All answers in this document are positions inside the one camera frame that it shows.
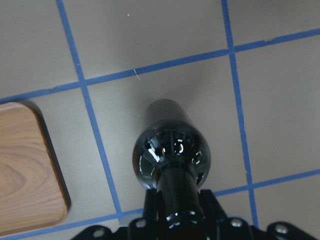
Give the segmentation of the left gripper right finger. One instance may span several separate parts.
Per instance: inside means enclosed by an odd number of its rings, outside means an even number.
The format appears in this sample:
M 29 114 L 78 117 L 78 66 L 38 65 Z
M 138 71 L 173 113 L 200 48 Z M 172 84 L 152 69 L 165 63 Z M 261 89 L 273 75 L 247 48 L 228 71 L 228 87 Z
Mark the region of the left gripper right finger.
M 205 218 L 208 221 L 219 222 L 227 218 L 227 214 L 211 190 L 202 189 L 199 198 Z

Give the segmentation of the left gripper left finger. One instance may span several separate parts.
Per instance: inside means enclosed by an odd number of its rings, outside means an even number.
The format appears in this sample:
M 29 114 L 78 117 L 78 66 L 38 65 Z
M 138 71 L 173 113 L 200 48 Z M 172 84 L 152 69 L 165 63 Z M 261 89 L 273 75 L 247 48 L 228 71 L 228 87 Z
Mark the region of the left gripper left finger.
M 143 214 L 144 219 L 149 221 L 157 220 L 157 190 L 147 189 L 145 191 Z

